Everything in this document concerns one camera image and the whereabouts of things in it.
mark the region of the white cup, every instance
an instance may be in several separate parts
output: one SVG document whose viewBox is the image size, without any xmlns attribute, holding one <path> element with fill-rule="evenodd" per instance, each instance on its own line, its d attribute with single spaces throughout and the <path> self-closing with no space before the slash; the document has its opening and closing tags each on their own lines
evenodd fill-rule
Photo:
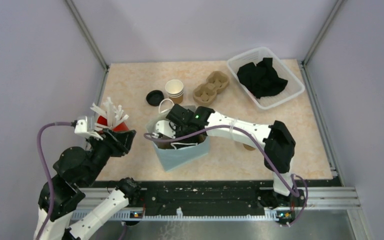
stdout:
<svg viewBox="0 0 384 240">
<path fill-rule="evenodd" d="M 175 103 L 180 104 L 183 102 L 183 82 L 178 79 L 173 79 L 165 84 L 165 91 L 168 97 Z"/>
</svg>

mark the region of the wooden tabletop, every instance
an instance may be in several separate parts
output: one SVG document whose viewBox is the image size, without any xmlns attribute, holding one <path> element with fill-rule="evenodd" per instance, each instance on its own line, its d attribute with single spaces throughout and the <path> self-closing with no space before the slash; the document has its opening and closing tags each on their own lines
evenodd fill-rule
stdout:
<svg viewBox="0 0 384 240">
<path fill-rule="evenodd" d="M 303 80 L 295 59 L 283 62 Z M 226 73 L 230 77 L 230 84 L 217 96 L 210 108 L 252 123 L 272 124 L 275 120 L 284 122 L 296 141 L 291 172 L 305 179 L 332 179 L 306 91 L 282 105 L 260 112 L 233 78 L 226 61 L 191 61 L 111 65 L 102 99 L 111 97 L 115 105 L 122 105 L 124 112 L 130 116 L 126 121 L 127 126 L 135 129 L 137 134 L 129 154 L 110 158 L 97 180 L 120 180 L 126 177 L 132 177 L 136 181 L 273 179 L 272 172 L 264 166 L 264 159 L 259 151 L 248 151 L 241 143 L 221 137 L 211 137 L 208 155 L 165 172 L 152 143 L 143 137 L 146 123 L 158 114 L 158 107 L 146 102 L 146 95 L 150 91 L 164 92 L 167 81 L 179 79 L 185 87 L 181 105 L 197 105 L 192 91 L 204 83 L 213 71 Z M 162 108 L 170 106 L 171 103 L 165 102 Z"/>
</svg>

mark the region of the table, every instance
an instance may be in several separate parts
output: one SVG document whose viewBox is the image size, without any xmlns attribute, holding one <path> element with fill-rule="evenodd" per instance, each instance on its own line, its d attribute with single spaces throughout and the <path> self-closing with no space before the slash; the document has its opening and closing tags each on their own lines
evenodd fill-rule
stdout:
<svg viewBox="0 0 384 240">
<path fill-rule="evenodd" d="M 296 59 L 286 59 L 283 62 L 303 80 Z M 110 66 L 102 100 L 111 97 L 115 105 L 122 105 L 125 113 L 130 116 L 126 121 L 127 126 L 135 129 L 137 134 L 129 154 L 110 158 L 97 180 L 118 181 L 126 177 L 132 177 L 136 181 L 273 179 L 272 172 L 264 166 L 259 151 L 246 150 L 241 143 L 220 137 L 210 139 L 211 150 L 208 155 L 165 172 L 152 143 L 143 137 L 145 124 L 150 117 L 158 114 L 158 107 L 146 102 L 146 95 L 150 91 L 164 92 L 167 81 L 179 79 L 185 87 L 181 105 L 197 105 L 192 91 L 204 83 L 213 71 L 228 74 L 230 84 L 217 96 L 210 108 L 247 122 L 284 122 L 296 141 L 291 172 L 305 179 L 333 178 L 306 91 L 282 105 L 259 112 L 229 72 L 226 61 L 189 61 L 113 63 Z M 171 103 L 166 101 L 161 108 L 169 107 Z"/>
</svg>

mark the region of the plastic basket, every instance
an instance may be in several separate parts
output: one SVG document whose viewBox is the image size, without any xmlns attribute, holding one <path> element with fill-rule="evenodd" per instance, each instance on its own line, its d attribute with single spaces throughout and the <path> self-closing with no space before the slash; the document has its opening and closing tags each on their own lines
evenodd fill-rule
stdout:
<svg viewBox="0 0 384 240">
<path fill-rule="evenodd" d="M 263 58 L 273 58 L 273 68 L 276 70 L 280 78 L 288 80 L 286 88 L 276 96 L 265 96 L 257 99 L 247 87 L 239 82 L 238 75 L 236 74 L 240 67 L 243 65 L 254 62 L 259 63 Z M 248 94 L 259 110 L 268 110 L 279 106 L 287 101 L 302 94 L 305 90 L 304 84 L 292 73 L 292 71 L 281 62 L 281 60 L 267 47 L 258 47 L 227 60 L 227 67 L 233 74 L 237 83 Z"/>
</svg>

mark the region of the black lid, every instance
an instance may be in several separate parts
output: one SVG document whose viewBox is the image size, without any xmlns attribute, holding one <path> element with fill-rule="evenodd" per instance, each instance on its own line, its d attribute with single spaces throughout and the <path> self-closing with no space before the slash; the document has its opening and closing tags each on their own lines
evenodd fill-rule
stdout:
<svg viewBox="0 0 384 240">
<path fill-rule="evenodd" d="M 149 103 L 151 106 L 158 106 L 160 105 L 161 101 L 164 99 L 164 94 L 160 90 L 153 90 L 146 95 L 146 101 Z"/>
</svg>

